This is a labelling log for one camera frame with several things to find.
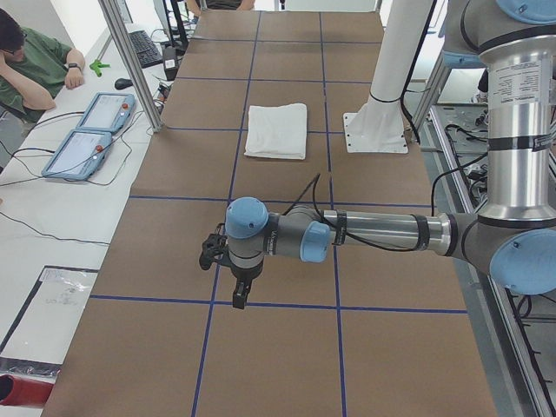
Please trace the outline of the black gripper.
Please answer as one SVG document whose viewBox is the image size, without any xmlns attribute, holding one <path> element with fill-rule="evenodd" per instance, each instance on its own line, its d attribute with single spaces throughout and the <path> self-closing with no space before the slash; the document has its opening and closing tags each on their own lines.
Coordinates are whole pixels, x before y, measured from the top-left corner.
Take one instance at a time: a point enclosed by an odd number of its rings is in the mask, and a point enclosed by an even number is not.
<svg viewBox="0 0 556 417">
<path fill-rule="evenodd" d="M 220 222 L 202 243 L 202 252 L 199 257 L 199 265 L 202 270 L 209 270 L 213 263 L 231 270 L 237 283 L 232 296 L 234 308 L 244 309 L 248 302 L 249 287 L 252 280 L 256 279 L 262 272 L 263 260 L 256 261 L 255 265 L 249 268 L 240 267 L 231 260 L 227 236 L 224 234 L 224 223 Z"/>
</svg>

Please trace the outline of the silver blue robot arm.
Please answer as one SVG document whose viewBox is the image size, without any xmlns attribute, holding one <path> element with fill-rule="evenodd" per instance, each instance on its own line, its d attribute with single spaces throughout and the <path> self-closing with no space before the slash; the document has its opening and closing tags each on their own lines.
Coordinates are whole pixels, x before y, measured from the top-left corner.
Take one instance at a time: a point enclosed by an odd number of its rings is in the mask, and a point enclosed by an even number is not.
<svg viewBox="0 0 556 417">
<path fill-rule="evenodd" d="M 367 102 L 344 115 L 356 183 L 381 196 L 422 194 L 420 151 L 406 141 L 404 95 L 434 11 L 432 1 L 391 9 Z M 466 261 L 504 288 L 542 295 L 555 288 L 555 210 L 548 200 L 553 146 L 550 87 L 555 55 L 552 1 L 452 1 L 443 55 L 450 67 L 488 73 L 487 199 L 475 214 L 364 213 L 350 202 L 321 210 L 293 203 L 282 213 L 243 196 L 202 244 L 199 264 L 229 268 L 244 308 L 266 256 L 321 262 L 361 244 L 394 253 L 430 250 Z"/>
</svg>

